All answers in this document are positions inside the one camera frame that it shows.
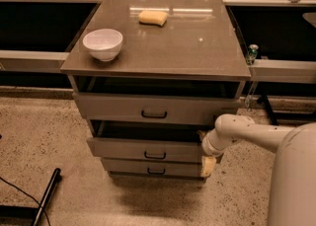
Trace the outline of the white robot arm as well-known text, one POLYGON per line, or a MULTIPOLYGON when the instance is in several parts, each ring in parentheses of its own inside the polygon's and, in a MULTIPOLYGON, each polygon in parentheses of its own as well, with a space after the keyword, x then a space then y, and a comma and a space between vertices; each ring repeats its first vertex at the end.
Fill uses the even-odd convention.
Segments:
POLYGON ((214 129, 199 134, 201 174, 208 177, 215 159, 242 140, 276 154, 267 226, 316 226, 316 123, 297 127, 256 124, 250 117, 223 114, 214 129))

